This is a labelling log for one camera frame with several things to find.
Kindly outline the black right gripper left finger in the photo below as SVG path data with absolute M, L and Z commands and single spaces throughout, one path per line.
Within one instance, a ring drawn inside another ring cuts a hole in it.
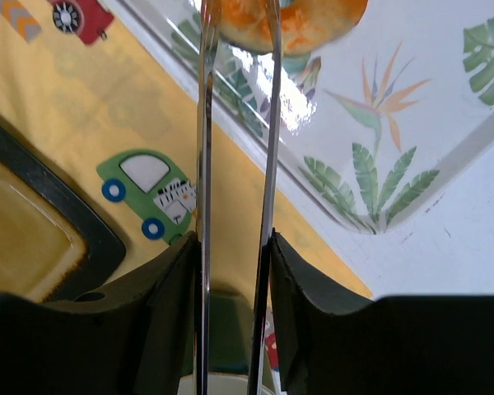
M 193 313 L 198 240 L 75 300 L 0 291 L 0 394 L 175 394 Z

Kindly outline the silver metal tongs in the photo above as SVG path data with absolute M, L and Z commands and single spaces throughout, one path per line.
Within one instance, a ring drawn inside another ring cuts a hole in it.
M 254 294 L 254 323 L 249 363 L 248 394 L 262 392 L 264 331 L 270 270 L 269 241 L 273 232 L 273 213 L 276 195 L 277 153 L 280 128 L 280 90 L 282 74 L 282 18 L 278 1 L 265 2 L 268 30 L 272 41 L 273 80 L 270 102 L 267 163 L 264 180 L 263 212 L 259 241 L 256 287 Z M 199 309 L 194 319 L 193 383 L 196 394 L 206 394 L 208 387 L 208 342 L 210 317 L 211 271 L 211 202 L 212 202 L 212 88 L 213 69 L 217 55 L 221 21 L 221 3 L 203 1 L 200 10 L 201 37 L 198 69 L 198 202 L 196 215 L 197 237 L 201 258 L 196 282 L 199 287 Z

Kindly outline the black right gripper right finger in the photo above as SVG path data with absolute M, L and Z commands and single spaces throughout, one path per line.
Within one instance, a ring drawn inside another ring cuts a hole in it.
M 280 380 L 290 394 L 494 394 L 494 295 L 370 300 L 269 244 Z

